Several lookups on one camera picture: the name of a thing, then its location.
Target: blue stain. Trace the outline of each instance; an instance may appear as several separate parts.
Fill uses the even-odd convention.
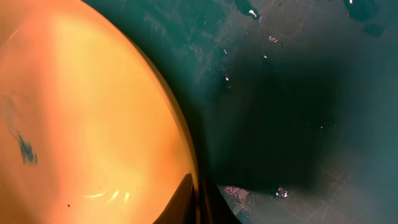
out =
[[[30,142],[25,142],[21,135],[17,134],[19,148],[21,149],[22,158],[24,160],[24,164],[36,165],[37,164],[37,155],[36,152],[33,151]]]

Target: yellow curved surface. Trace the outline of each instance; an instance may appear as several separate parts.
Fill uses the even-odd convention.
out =
[[[172,96],[105,18],[78,1],[0,15],[2,223],[153,223],[185,174],[197,187]]]

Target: glossy surface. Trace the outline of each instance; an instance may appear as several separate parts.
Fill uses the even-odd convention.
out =
[[[162,80],[82,2],[2,2],[0,15],[1,222],[153,223],[196,177]]]

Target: dark object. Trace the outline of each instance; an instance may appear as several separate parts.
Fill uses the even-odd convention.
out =
[[[195,223],[195,193],[191,174],[185,175],[155,224]]]
[[[362,31],[373,37],[380,37],[384,33],[385,28],[377,24],[369,24],[363,27]]]

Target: orange curved object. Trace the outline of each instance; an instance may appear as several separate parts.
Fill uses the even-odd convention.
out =
[[[185,174],[198,189],[171,91],[110,22],[43,0],[0,21],[2,223],[153,223]]]

